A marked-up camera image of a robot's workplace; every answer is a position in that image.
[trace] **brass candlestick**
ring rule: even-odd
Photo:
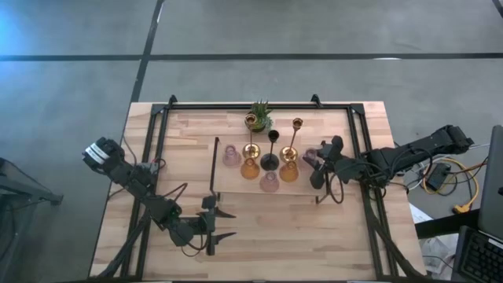
[[[260,148],[252,142],[252,128],[257,123],[257,116],[255,114],[247,114],[244,117],[244,124],[250,130],[250,143],[244,145],[243,156],[244,158],[257,158],[260,155]]]
[[[290,142],[290,146],[285,146],[280,151],[280,159],[283,160],[283,162],[285,162],[285,163],[287,163],[288,161],[297,160],[297,156],[299,154],[297,153],[297,149],[295,149],[293,147],[293,141],[296,139],[297,131],[300,129],[302,124],[303,124],[303,121],[300,118],[295,118],[292,122],[293,136],[292,136],[292,141]]]

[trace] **wooden tabletop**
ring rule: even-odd
[[[384,103],[362,102],[373,148],[393,147],[391,129]],[[133,103],[130,108],[125,138],[138,159],[141,159],[152,103]],[[183,215],[201,211],[201,199],[209,195],[211,161],[215,136],[223,144],[234,143],[238,150],[249,137],[244,127],[246,111],[183,110],[170,111],[163,158],[167,166],[161,170],[157,193],[166,193],[183,182],[189,186],[178,199]],[[291,139],[292,119],[304,119],[294,147],[319,146],[321,139],[330,142],[337,134],[343,137],[343,154],[353,156],[347,116],[343,110],[274,110],[273,128],[280,132],[275,151]],[[361,128],[356,121],[361,149],[364,149]],[[156,148],[160,123],[156,123],[151,156]],[[265,134],[255,141],[267,152],[270,144]],[[126,160],[133,162],[126,151]],[[331,199],[314,203],[318,191],[305,182],[281,186],[274,194],[254,193],[252,189],[235,186],[226,189],[219,207],[235,219],[217,219],[216,233],[237,232],[216,246],[216,255],[201,252],[189,258],[174,246],[167,232],[152,225],[145,261],[145,280],[336,280],[374,279],[369,237],[365,224],[359,186],[344,186],[345,199],[335,204]],[[120,189],[112,185],[111,192]],[[423,259],[414,228],[405,190],[388,186],[384,198],[391,237],[403,255],[422,273]],[[90,275],[99,274],[113,259],[126,239],[133,197],[128,192],[116,194],[108,201]],[[198,237],[193,244],[200,245]],[[184,250],[191,254],[190,248]],[[136,263],[136,246],[132,264]],[[380,242],[381,259],[387,270],[384,246]]]

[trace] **concrete floor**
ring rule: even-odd
[[[142,54],[155,0],[0,2],[0,55]],[[152,53],[503,52],[490,0],[167,1]],[[119,140],[137,61],[1,62],[0,156],[64,194],[40,204],[18,282],[86,276],[108,192],[80,153]],[[385,101],[395,140],[503,123],[503,60],[150,62],[140,101]],[[481,161],[487,148],[459,156]],[[483,182],[483,172],[479,175]],[[432,217],[468,199],[409,195]]]

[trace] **amber glass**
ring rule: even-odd
[[[260,179],[260,189],[267,193],[274,193],[280,188],[280,181],[277,179],[277,175],[274,172],[267,172]]]
[[[287,162],[280,169],[280,178],[285,182],[294,182],[299,177],[297,164],[293,161]]]
[[[260,173],[260,167],[255,163],[255,160],[253,158],[247,158],[243,165],[241,165],[241,175],[243,178],[246,178],[248,180],[252,180],[254,178],[257,178]]]
[[[241,154],[236,150],[236,146],[226,146],[222,161],[227,167],[236,167],[241,163]]]
[[[316,160],[316,149],[307,149],[299,160],[299,169],[301,171],[313,170],[313,168],[304,160],[304,157],[306,157],[308,160]]]

